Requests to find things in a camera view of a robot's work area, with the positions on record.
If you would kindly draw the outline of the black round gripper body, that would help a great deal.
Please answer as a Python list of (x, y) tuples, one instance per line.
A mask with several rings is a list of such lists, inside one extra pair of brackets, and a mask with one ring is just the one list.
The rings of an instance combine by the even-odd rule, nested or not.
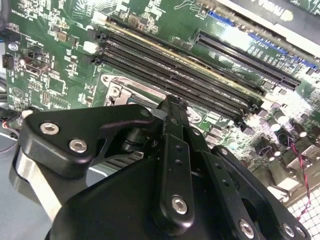
[(69, 199), (52, 240), (234, 240), (213, 186), (188, 160), (144, 159)]

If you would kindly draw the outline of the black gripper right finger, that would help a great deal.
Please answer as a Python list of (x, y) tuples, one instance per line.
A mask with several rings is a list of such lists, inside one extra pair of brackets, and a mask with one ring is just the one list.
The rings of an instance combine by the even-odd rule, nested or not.
[(203, 135), (189, 125), (187, 104), (181, 99), (178, 104), (222, 239), (309, 240), (306, 228), (228, 149), (208, 148)]

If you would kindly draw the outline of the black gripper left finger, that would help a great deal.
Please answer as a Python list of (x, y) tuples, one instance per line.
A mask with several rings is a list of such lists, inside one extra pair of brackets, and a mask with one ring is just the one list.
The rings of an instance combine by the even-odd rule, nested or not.
[(145, 159), (188, 160), (178, 98), (153, 111), (138, 104), (39, 112), (22, 125), (15, 169), (54, 222), (72, 197)]

